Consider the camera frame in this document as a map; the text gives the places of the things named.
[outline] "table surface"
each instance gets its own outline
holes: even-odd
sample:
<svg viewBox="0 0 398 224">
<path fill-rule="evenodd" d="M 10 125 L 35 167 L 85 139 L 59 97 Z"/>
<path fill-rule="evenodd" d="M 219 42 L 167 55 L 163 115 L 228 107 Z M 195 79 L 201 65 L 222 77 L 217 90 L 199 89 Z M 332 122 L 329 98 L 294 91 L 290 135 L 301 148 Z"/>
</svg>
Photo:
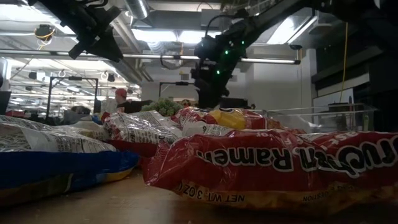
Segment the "table surface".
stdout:
<svg viewBox="0 0 398 224">
<path fill-rule="evenodd" d="M 398 204 L 361 205 L 323 220 L 311 220 L 190 202 L 167 190 L 146 186 L 141 172 L 135 170 L 119 182 L 1 210 L 0 223 L 379 224 L 398 223 Z"/>
</svg>

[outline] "yellow cable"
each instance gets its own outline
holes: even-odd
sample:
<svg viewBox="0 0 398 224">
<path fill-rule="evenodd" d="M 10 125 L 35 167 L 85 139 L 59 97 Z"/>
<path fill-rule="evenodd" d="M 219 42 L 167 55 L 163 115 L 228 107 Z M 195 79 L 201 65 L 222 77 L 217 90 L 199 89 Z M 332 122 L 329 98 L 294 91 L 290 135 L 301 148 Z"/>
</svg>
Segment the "yellow cable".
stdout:
<svg viewBox="0 0 398 224">
<path fill-rule="evenodd" d="M 348 22 L 346 23 L 346 42 L 344 46 L 343 81 L 341 82 L 340 103 L 341 100 L 343 99 L 344 82 L 346 80 L 347 48 L 348 48 Z"/>
<path fill-rule="evenodd" d="M 37 38 L 46 38 L 46 37 L 50 37 L 51 35 L 53 35 L 54 34 L 54 32 L 55 32 L 55 29 L 53 29 L 52 30 L 52 32 L 51 33 L 49 33 L 49 34 L 47 34 L 47 35 L 44 35 L 44 36 L 38 36 L 38 35 L 36 35 L 36 30 L 37 29 L 35 29 L 35 32 L 34 32 L 34 34 L 35 34 L 35 36 L 37 37 Z"/>
</svg>

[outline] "plastic wrapper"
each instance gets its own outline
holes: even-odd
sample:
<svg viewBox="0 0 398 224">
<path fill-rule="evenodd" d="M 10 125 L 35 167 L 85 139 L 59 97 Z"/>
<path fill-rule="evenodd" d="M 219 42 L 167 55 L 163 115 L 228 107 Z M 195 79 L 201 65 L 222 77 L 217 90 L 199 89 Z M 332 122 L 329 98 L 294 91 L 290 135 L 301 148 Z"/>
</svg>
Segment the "plastic wrapper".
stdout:
<svg viewBox="0 0 398 224">
<path fill-rule="evenodd" d="M 118 102 L 115 99 L 105 99 L 101 101 L 101 114 L 105 112 L 115 113 L 118 107 Z"/>
<path fill-rule="evenodd" d="M 206 124 L 218 124 L 233 129 L 282 129 L 294 134 L 305 133 L 298 129 L 288 129 L 278 121 L 266 118 L 245 109 L 218 109 L 213 111 L 188 107 L 180 110 L 173 118 L 181 127 L 202 121 Z"/>
<path fill-rule="evenodd" d="M 100 141 L 105 141 L 109 138 L 104 127 L 94 123 L 93 121 L 79 121 L 76 124 L 71 125 L 70 130 Z"/>
<path fill-rule="evenodd" d="M 397 151 L 394 133 L 224 130 L 160 143 L 144 180 L 215 205 L 326 216 L 397 198 Z"/>
<path fill-rule="evenodd" d="M 116 150 L 109 144 L 85 136 L 93 135 L 94 137 L 95 133 L 88 129 L 70 126 L 52 127 L 34 121 L 0 116 L 0 152 L 94 153 Z"/>
<path fill-rule="evenodd" d="M 182 137 L 173 121 L 156 111 L 134 114 L 113 113 L 105 119 L 104 128 L 117 149 L 136 152 L 144 157 L 153 156 L 160 140 L 172 144 Z"/>
<path fill-rule="evenodd" d="M 120 180 L 138 162 L 63 128 L 0 116 L 0 207 Z"/>
</svg>

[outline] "red cap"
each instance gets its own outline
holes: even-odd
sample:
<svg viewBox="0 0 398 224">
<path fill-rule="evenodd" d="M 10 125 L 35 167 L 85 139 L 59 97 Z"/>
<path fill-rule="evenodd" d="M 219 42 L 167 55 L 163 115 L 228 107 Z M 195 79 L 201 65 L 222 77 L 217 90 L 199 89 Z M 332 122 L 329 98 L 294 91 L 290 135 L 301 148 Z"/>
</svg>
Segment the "red cap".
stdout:
<svg viewBox="0 0 398 224">
<path fill-rule="evenodd" d="M 115 95 L 127 97 L 127 91 L 123 88 L 119 88 L 114 92 Z"/>
</svg>

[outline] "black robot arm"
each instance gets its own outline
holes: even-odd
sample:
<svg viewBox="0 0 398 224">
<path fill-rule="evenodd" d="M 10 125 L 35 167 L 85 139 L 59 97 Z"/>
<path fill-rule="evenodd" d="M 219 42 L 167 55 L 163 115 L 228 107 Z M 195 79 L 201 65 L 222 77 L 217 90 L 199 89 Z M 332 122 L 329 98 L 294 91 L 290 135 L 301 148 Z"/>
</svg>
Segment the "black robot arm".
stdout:
<svg viewBox="0 0 398 224">
<path fill-rule="evenodd" d="M 258 16 L 243 17 L 215 38 L 206 35 L 196 46 L 195 55 L 201 60 L 191 73 L 198 88 L 199 107 L 214 108 L 222 96 L 228 96 L 226 84 L 239 59 L 246 56 L 246 48 L 265 30 L 303 7 L 333 14 L 345 22 L 355 22 L 360 29 L 370 31 L 379 46 L 393 51 L 398 49 L 395 44 L 398 32 L 392 31 L 398 31 L 398 28 L 386 19 L 373 0 L 276 0 L 267 11 Z"/>
</svg>

